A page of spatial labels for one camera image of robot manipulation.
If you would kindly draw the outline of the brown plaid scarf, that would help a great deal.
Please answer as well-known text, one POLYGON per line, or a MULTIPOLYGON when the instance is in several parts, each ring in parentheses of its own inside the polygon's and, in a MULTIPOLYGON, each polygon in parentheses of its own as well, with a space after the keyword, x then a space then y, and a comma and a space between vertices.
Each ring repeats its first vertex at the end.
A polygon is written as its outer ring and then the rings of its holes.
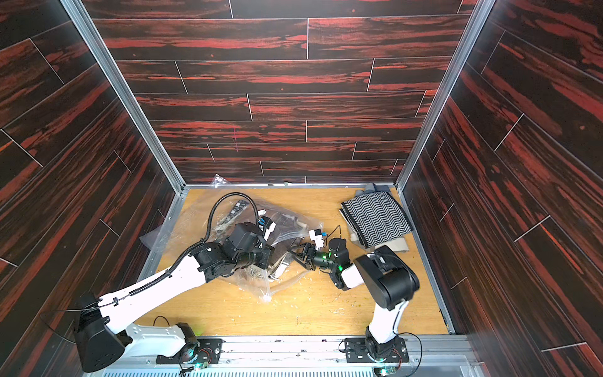
POLYGON ((276 224, 268 238, 274 251, 269 259, 267 273, 270 281, 278 281, 294 261, 289 250, 306 238, 309 224, 290 211, 267 210, 266 216, 276 224))

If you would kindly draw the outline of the black white herringbone scarf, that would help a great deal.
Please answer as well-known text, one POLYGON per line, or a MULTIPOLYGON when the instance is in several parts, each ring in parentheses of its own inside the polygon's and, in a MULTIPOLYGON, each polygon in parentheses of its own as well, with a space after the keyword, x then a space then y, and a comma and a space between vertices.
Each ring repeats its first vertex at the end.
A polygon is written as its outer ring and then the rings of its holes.
POLYGON ((365 249, 403 238, 413 231, 403 207, 390 192, 355 196, 341 203, 340 212, 365 249))

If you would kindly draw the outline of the clear plastic vacuum bag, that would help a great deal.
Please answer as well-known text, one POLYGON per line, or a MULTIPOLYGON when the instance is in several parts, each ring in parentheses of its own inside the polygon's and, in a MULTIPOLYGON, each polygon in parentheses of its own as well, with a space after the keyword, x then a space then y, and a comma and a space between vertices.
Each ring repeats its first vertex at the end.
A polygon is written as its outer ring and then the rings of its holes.
POLYGON ((320 221, 242 192, 220 197, 206 226, 199 240, 139 292, 155 292, 175 283, 168 291, 174 297, 179 289, 186 292, 223 279, 269 302, 276 292, 301 280, 302 273, 288 273, 290 265, 314 270, 314 259, 325 245, 320 221), (176 283, 179 276, 185 279, 176 283))

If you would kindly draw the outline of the beige striped scarf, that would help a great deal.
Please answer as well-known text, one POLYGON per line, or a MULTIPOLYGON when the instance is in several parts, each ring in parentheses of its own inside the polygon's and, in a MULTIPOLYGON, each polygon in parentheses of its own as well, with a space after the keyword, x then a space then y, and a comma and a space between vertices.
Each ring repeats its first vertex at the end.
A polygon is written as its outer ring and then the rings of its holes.
POLYGON ((358 236, 358 234, 356 233, 356 231, 352 228, 352 227, 348 227, 348 231, 350 234, 350 241, 352 243, 354 243, 356 246, 358 246, 358 248, 361 248, 365 251, 367 251, 367 253, 371 253, 374 250, 381 248, 383 246, 388 247, 391 251, 393 251, 394 253, 405 253, 410 251, 410 248, 407 244, 407 241, 405 240, 404 237, 401 238, 397 238, 395 240, 391 240, 391 241, 387 241, 385 243, 380 243, 376 246, 373 247, 365 247, 361 244, 361 239, 358 236))

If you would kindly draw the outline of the dark blue grey plaid scarf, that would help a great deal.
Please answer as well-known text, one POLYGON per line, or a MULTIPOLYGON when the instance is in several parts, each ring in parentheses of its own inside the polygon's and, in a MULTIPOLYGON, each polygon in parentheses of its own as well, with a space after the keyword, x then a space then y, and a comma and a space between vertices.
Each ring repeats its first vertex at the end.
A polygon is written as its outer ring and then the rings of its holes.
POLYGON ((391 196, 391 187, 390 185, 377 185, 375 183, 370 183, 364 186, 364 188, 356 190, 354 197, 363 197, 367 196, 368 198, 377 197, 377 196, 391 196))

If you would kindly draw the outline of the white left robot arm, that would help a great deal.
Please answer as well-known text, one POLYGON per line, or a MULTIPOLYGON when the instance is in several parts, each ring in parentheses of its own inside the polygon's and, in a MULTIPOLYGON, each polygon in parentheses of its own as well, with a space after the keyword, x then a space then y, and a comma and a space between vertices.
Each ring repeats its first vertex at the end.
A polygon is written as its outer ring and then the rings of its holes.
POLYGON ((199 346, 186 323, 163 328, 135 321, 171 299, 249 265, 265 268, 273 253, 267 244, 276 225, 263 216, 259 223, 235 226, 223 241, 199 241, 174 264, 117 292, 97 298, 83 295, 74 336, 84 372, 106 369, 124 358, 154 357, 172 364, 192 362, 199 346))

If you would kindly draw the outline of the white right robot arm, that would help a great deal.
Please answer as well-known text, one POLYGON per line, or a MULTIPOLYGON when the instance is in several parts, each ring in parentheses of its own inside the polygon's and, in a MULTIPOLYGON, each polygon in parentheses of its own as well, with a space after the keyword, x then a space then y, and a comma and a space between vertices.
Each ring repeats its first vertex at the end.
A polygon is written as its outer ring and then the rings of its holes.
POLYGON ((353 260, 347 241, 334 238, 328 241, 326 248, 301 243, 288 252, 307 270, 326 273, 342 291, 364 285, 374 300, 375 310, 364 338, 344 340, 349 362, 408 362, 408 352, 398 328, 420 283, 416 273, 393 250, 383 245, 353 260))

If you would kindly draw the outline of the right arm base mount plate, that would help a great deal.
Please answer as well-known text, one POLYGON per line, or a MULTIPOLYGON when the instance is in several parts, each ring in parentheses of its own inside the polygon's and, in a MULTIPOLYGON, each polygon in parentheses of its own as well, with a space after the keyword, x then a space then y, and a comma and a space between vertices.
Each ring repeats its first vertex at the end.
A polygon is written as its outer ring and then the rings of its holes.
POLYGON ((339 346, 348 363, 398 363, 409 362, 405 341, 395 336, 389 342, 377 343, 366 337, 345 338, 339 346))

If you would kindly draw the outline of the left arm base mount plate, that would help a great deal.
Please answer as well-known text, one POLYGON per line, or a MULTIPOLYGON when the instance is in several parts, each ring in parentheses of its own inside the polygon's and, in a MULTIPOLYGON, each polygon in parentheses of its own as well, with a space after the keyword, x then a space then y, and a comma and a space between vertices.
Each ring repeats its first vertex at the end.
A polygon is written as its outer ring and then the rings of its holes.
POLYGON ((172 357, 159 355, 155 362, 165 365, 207 367, 210 364, 219 363, 223 344, 224 340, 219 338, 198 338, 195 345, 185 345, 172 357))

